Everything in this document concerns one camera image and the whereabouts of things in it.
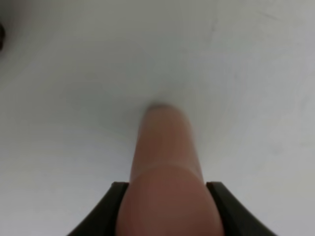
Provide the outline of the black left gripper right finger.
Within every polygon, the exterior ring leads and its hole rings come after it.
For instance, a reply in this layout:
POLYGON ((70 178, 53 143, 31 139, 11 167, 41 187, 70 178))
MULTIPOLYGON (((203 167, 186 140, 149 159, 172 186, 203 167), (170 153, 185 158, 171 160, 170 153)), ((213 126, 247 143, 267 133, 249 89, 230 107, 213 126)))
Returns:
POLYGON ((221 182, 208 182, 226 236, 275 236, 221 182))

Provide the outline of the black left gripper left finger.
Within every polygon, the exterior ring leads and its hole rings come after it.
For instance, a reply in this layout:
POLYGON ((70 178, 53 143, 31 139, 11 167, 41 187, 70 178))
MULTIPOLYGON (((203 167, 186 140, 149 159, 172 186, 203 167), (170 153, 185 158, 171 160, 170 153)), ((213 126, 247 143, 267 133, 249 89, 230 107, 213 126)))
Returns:
POLYGON ((127 182, 113 182, 105 196, 69 236, 114 236, 127 182))

